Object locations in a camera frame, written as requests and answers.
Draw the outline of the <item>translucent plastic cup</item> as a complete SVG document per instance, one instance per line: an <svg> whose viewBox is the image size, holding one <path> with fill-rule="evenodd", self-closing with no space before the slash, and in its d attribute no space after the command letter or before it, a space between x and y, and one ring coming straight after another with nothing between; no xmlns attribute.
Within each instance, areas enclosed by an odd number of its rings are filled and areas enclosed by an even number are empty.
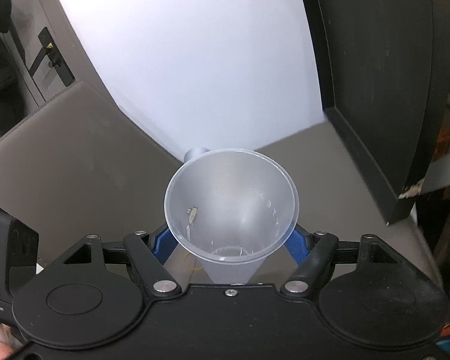
<svg viewBox="0 0 450 360"><path fill-rule="evenodd" d="M215 284L246 284L291 236L297 187L275 160L243 149L209 150L172 176L163 208L176 241Z"/></svg>

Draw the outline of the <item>yellow rubber band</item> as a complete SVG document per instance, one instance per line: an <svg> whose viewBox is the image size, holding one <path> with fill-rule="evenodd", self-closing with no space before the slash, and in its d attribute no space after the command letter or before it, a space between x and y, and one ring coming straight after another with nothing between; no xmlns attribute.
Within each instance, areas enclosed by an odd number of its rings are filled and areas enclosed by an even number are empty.
<svg viewBox="0 0 450 360"><path fill-rule="evenodd" d="M184 255L184 266L186 270L190 272L199 272L203 269L201 263L197 260L197 257L190 252L187 252Z"/></svg>

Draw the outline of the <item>black television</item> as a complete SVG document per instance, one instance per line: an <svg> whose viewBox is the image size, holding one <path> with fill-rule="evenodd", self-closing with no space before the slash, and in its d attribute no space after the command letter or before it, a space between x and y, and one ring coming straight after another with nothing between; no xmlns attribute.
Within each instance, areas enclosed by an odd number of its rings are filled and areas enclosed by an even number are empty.
<svg viewBox="0 0 450 360"><path fill-rule="evenodd" d="M424 184L450 83L450 0L303 0L322 109L385 222Z"/></svg>

